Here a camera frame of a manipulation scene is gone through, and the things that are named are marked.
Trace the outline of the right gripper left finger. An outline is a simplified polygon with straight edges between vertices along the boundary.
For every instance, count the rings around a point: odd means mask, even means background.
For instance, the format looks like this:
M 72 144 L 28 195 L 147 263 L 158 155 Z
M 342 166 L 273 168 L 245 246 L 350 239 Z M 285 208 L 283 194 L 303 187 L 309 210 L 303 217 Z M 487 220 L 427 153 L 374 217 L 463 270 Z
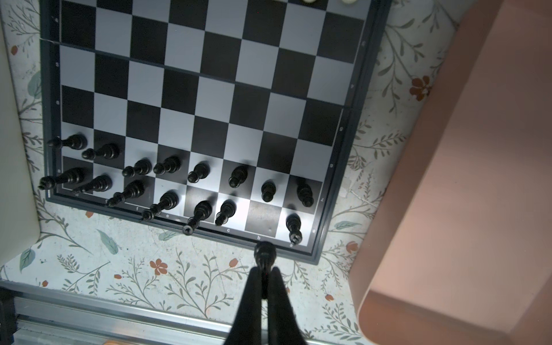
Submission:
M 262 276 L 258 267 L 250 270 L 231 331 L 224 345 L 261 344 Z

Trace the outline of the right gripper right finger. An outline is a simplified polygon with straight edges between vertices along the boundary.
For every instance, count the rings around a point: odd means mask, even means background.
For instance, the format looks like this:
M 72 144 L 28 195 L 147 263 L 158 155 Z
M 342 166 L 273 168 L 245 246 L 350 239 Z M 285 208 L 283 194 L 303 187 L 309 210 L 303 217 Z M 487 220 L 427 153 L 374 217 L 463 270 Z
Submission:
M 303 338 L 278 267 L 268 275 L 268 344 L 302 344 Z

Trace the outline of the black chess piece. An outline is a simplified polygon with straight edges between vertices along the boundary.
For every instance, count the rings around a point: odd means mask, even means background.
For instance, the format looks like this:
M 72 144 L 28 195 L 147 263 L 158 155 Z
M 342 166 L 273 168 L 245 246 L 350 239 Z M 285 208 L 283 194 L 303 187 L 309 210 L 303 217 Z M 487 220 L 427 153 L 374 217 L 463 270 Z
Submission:
M 270 272 L 277 258 L 276 247 L 271 242 L 259 242 L 254 249 L 254 258 L 261 271 L 262 298 L 267 299 Z

